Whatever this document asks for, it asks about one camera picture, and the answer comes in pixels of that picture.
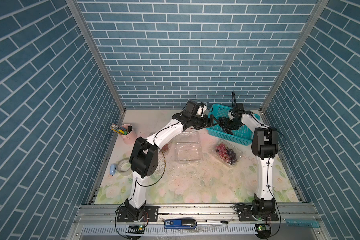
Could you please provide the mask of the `red grape bunch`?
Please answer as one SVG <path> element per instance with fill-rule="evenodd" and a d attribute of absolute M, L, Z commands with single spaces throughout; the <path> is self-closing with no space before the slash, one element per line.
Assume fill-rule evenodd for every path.
<path fill-rule="evenodd" d="M 226 145 L 224 143 L 220 143 L 219 145 L 217 145 L 215 151 L 220 157 L 227 159 L 228 155 Z"/>

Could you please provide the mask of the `clear clamshell container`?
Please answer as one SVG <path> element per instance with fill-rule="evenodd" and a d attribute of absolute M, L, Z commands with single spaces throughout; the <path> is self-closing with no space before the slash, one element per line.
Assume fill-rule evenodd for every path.
<path fill-rule="evenodd" d="M 196 163 L 203 160 L 200 134 L 197 131 L 185 131 L 175 137 L 175 161 Z"/>
<path fill-rule="evenodd" d="M 241 150 L 225 140 L 219 140 L 213 145 L 211 154 L 229 167 L 234 167 L 243 156 Z"/>
<path fill-rule="evenodd" d="M 170 150 L 170 144 L 169 144 L 169 143 L 165 144 L 165 145 L 161 148 L 161 151 L 162 151 L 164 154 L 167 153 L 169 150 Z"/>

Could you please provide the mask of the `dark purple grape bunch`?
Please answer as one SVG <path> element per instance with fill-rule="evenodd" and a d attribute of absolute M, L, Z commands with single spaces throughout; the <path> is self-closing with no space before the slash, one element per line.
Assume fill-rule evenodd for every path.
<path fill-rule="evenodd" d="M 235 151 L 233 149 L 229 149 L 228 147 L 226 147 L 227 150 L 227 160 L 231 165 L 234 165 L 237 162 L 237 154 L 235 153 Z"/>

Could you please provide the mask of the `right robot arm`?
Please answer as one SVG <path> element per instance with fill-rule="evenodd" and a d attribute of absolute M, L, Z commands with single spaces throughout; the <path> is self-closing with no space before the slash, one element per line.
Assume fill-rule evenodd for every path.
<path fill-rule="evenodd" d="M 228 113 L 230 130 L 246 126 L 253 133 L 252 153 L 258 162 L 258 187 L 253 200 L 253 213 L 275 212 L 276 200 L 272 189 L 272 168 L 279 151 L 278 131 L 257 119 L 253 112 L 246 111 L 243 104 L 232 103 Z"/>

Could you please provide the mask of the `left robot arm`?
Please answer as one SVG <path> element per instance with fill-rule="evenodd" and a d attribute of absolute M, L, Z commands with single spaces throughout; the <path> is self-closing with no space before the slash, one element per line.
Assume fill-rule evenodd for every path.
<path fill-rule="evenodd" d="M 126 207 L 133 210 L 144 208 L 146 190 L 151 186 L 147 180 L 156 171 L 159 153 L 167 143 L 188 128 L 197 131 L 218 124 L 218 120 L 207 112 L 208 108 L 204 103 L 189 100 L 186 106 L 179 113 L 174 114 L 169 123 L 158 132 L 147 138 L 136 139 L 130 156 L 133 184 L 131 194 L 125 202 Z"/>

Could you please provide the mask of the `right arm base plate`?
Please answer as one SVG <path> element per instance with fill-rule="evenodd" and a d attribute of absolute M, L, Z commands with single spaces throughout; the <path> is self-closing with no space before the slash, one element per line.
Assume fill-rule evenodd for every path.
<path fill-rule="evenodd" d="M 260 211 L 256 213 L 252 205 L 244 203 L 237 203 L 232 208 L 237 213 L 240 222 L 274 222 L 280 219 L 278 212 Z"/>

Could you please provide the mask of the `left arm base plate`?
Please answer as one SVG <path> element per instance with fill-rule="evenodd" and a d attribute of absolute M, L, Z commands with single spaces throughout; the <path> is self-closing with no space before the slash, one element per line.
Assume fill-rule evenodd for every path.
<path fill-rule="evenodd" d="M 132 222 L 157 222 L 159 207 L 158 206 L 145 206 L 143 205 L 139 209 L 130 205 L 121 206 L 118 208 L 117 222 L 118 223 L 132 223 Z"/>

